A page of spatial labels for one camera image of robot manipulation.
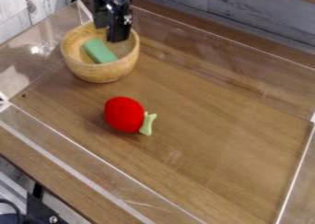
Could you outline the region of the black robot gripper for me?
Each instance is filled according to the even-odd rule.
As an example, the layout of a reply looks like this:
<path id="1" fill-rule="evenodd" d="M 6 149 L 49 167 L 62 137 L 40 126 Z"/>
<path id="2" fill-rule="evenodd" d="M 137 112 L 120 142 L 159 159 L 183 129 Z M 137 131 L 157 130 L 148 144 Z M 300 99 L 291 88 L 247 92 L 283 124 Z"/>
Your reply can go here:
<path id="1" fill-rule="evenodd" d="M 106 40 L 125 41 L 129 38 L 133 22 L 132 0 L 90 0 L 93 4 L 93 23 L 97 29 L 108 25 Z"/>

